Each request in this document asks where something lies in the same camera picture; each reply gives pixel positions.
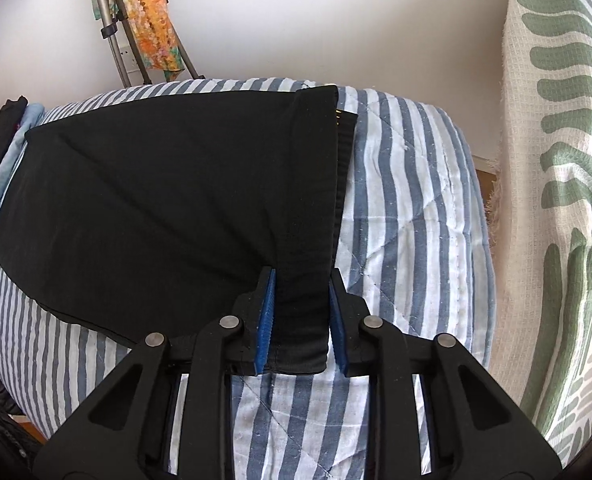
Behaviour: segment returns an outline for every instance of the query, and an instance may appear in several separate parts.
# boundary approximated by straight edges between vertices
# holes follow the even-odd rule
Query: towel
[[[490,372],[563,465],[592,435],[592,0],[509,0]]]
[[[7,189],[12,173],[19,163],[20,154],[25,146],[24,135],[33,128],[42,117],[45,107],[41,104],[30,104],[25,108],[20,126],[13,136],[12,143],[0,163],[0,202]]]

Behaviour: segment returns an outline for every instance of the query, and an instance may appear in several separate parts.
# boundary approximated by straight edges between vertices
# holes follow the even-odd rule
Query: folded garment
[[[334,86],[188,94],[34,128],[0,208],[0,266],[130,346],[197,332],[271,266],[267,369],[320,372],[355,126],[336,106]]]
[[[13,124],[13,138],[11,142],[0,142],[0,202],[2,202],[2,197],[4,192],[9,185],[9,180],[12,177],[13,170],[16,167],[18,159],[20,158],[20,154],[22,153],[22,149],[25,145],[24,136],[29,131],[29,129],[33,128],[42,117],[42,114],[45,111],[45,107],[41,104],[30,104],[22,113],[22,119],[20,120],[20,126],[17,123],[12,123],[11,121],[6,121],[9,128],[10,125]]]
[[[26,107],[26,98],[20,97],[17,101],[7,101],[0,108],[0,164],[18,129]]]

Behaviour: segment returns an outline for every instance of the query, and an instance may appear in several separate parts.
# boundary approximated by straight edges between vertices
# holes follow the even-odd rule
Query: light blue cloth
[[[40,122],[44,112],[45,107],[41,104],[31,104],[25,108],[18,131],[13,136],[12,143],[0,163],[0,202],[2,202],[2,197],[7,190],[16,162],[26,143],[24,136]]]

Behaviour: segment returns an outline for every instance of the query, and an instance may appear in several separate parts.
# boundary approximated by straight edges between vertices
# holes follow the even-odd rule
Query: white wall
[[[170,14],[207,77],[308,78],[435,104],[474,155],[494,158],[507,1],[170,0]],[[0,0],[0,106],[119,87],[90,0]]]

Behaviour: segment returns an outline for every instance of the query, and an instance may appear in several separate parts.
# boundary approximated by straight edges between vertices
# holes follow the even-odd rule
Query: blue and white striped fabric
[[[159,95],[315,85],[269,78],[142,86],[55,108],[42,122]],[[339,90],[339,109],[359,116],[336,257],[348,290],[406,333],[453,333],[487,364],[494,278],[478,181],[462,134],[438,108],[371,89]],[[45,435],[126,352],[45,312],[0,268],[0,378]],[[418,383],[416,391],[422,424]],[[362,478],[366,399],[367,380],[340,376],[332,352],[317,376],[235,380],[236,478]],[[427,466],[424,428],[421,434]]]

